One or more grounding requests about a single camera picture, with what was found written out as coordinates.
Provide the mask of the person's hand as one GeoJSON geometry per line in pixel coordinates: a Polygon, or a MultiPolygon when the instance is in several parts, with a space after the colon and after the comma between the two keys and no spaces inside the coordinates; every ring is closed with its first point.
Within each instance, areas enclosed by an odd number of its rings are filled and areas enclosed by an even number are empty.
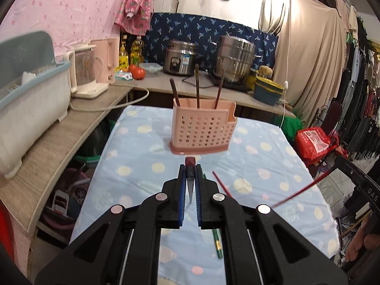
{"type": "Polygon", "coordinates": [[[354,238],[351,240],[350,244],[345,253],[345,261],[350,262],[356,260],[359,250],[364,246],[367,250],[376,250],[379,248],[380,237],[377,234],[369,233],[366,234],[365,230],[368,227],[370,217],[367,216],[361,223],[358,231],[356,232],[354,238]]]}

